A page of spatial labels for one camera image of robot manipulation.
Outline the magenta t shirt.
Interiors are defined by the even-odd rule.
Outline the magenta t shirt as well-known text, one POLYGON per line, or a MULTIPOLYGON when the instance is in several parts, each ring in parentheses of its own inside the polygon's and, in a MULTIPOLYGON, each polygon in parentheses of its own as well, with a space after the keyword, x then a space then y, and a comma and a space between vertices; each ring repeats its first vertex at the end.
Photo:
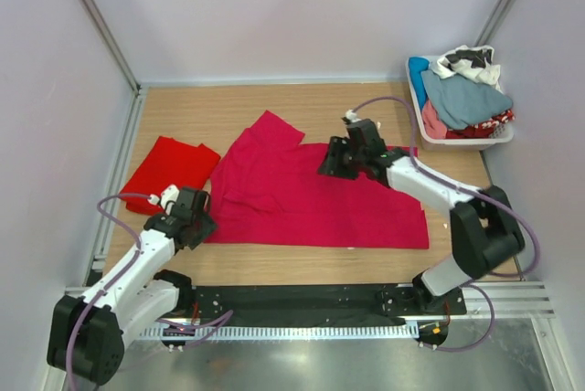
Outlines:
POLYGON ((270 111, 242 132, 210 177, 209 242, 429 248, 419 201, 363 175, 319 175, 327 146, 303 138, 270 111))

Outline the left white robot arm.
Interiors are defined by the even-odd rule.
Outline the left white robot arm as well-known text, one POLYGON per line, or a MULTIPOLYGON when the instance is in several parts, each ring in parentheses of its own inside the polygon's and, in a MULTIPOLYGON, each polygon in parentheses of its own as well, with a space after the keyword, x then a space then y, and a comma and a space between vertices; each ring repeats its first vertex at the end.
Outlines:
POLYGON ((141 232, 126 229, 133 238, 126 254, 80 296, 66 294, 54 307, 47 363, 69 378, 106 384, 141 331, 168 313, 181 318, 193 309, 192 280, 165 264, 216 230, 210 194, 170 185, 146 200, 158 210, 141 232))

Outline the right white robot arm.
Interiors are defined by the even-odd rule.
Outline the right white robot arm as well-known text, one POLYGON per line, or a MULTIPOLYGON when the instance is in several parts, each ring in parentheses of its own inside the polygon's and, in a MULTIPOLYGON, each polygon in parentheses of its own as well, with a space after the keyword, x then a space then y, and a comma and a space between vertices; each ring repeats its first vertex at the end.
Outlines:
POLYGON ((525 248, 507 194, 439 174, 402 148, 389 149, 370 119, 343 119, 347 136, 333 136, 318 173, 344 179, 361 174, 411 196, 448 218, 452 253, 412 280, 414 307, 436 312, 446 297, 478 280, 525 248))

